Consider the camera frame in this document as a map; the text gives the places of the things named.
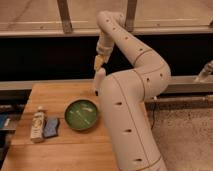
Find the white gripper yellow patch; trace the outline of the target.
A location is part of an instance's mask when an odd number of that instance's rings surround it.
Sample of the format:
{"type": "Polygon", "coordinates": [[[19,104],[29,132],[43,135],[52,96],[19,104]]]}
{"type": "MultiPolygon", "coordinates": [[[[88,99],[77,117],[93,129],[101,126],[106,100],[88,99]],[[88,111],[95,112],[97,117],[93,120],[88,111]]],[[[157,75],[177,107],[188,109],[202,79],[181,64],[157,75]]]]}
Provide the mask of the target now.
{"type": "Polygon", "coordinates": [[[93,90],[95,95],[98,96],[99,89],[103,79],[106,77],[106,69],[104,68],[106,62],[105,57],[102,55],[96,55],[94,60],[94,79],[93,79],[93,90]]]}

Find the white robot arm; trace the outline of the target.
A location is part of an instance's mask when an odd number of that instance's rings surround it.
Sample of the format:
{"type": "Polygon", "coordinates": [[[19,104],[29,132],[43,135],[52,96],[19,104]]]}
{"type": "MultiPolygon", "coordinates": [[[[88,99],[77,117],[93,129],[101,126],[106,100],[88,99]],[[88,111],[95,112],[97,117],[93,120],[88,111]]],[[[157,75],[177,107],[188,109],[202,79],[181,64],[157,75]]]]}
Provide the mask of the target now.
{"type": "Polygon", "coordinates": [[[120,171],[168,171],[141,108],[167,88],[171,71],[151,47],[124,28],[120,12],[101,11],[94,67],[99,69],[118,47],[132,64],[129,70],[97,77],[100,108],[120,171]]]}

